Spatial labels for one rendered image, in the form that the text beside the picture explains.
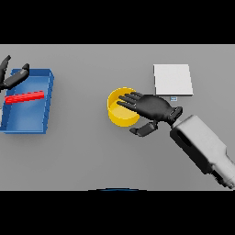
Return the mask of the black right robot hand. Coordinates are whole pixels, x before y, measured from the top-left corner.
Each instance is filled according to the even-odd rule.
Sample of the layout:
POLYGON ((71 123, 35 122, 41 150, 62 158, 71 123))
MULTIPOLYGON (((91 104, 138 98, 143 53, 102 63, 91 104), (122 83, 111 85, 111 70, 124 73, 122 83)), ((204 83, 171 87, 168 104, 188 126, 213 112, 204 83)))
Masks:
POLYGON ((139 137, 145 137, 158 128, 159 122, 172 126, 183 114, 181 106, 172 107, 165 99, 157 95, 143 95, 138 92, 120 95, 117 104, 136 112, 150 122, 141 128, 131 128, 129 131, 139 137))

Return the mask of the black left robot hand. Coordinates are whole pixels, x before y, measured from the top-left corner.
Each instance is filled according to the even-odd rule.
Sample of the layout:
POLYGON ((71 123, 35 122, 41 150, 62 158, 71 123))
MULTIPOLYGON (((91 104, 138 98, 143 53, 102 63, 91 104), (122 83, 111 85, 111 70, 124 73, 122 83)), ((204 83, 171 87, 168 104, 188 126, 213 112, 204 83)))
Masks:
POLYGON ((10 90, 29 77, 29 64, 26 63, 17 73, 5 78, 6 69, 11 56, 7 55, 0 63, 0 92, 2 90, 10 90))

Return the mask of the pale square measuring scale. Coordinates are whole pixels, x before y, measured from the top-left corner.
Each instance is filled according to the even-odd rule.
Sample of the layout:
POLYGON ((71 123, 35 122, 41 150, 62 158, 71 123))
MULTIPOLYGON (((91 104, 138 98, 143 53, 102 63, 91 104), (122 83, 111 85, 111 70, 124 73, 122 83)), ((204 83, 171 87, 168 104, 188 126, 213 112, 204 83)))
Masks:
POLYGON ((192 96, 193 85, 188 64, 154 64, 155 94, 159 96, 192 96))

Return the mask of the red beaker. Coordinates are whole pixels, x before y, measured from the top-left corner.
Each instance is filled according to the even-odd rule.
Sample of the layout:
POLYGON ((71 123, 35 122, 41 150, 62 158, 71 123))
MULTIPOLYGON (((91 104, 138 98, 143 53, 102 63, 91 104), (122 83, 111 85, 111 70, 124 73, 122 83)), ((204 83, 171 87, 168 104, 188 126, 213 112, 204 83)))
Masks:
POLYGON ((7 95, 5 97, 5 102, 9 105, 15 103, 23 103, 27 101, 34 101, 43 98, 44 98, 44 92, 38 91, 26 94, 7 95))

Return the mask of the blue tray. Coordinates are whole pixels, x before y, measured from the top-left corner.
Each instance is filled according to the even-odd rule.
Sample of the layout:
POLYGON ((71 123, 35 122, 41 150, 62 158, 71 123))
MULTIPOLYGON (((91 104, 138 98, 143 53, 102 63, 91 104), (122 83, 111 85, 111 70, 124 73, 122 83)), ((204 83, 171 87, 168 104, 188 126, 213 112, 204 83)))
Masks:
POLYGON ((43 91, 44 97, 2 105, 0 132, 5 134, 45 134, 48 128, 54 76, 51 69, 30 69, 27 80, 6 90, 6 95, 43 91))

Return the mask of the yellow bowl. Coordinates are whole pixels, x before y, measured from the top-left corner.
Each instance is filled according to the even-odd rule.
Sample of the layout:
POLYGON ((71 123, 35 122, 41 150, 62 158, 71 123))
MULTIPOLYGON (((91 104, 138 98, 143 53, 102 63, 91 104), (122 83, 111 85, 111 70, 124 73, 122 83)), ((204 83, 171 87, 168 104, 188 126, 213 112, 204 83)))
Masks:
POLYGON ((127 87, 117 88, 110 93, 106 101, 108 117, 112 123, 119 127, 130 127, 140 119, 137 113, 117 104, 121 95, 129 94, 130 92, 134 92, 134 89, 127 87))

